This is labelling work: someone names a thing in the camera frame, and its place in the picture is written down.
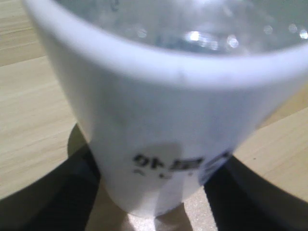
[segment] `table surface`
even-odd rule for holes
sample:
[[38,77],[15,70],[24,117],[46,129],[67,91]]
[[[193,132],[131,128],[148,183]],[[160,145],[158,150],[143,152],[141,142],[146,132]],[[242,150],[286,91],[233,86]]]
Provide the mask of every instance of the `table surface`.
[[[67,159],[76,120],[19,0],[0,0],[0,199]],[[272,184],[308,201],[308,86],[235,153]]]

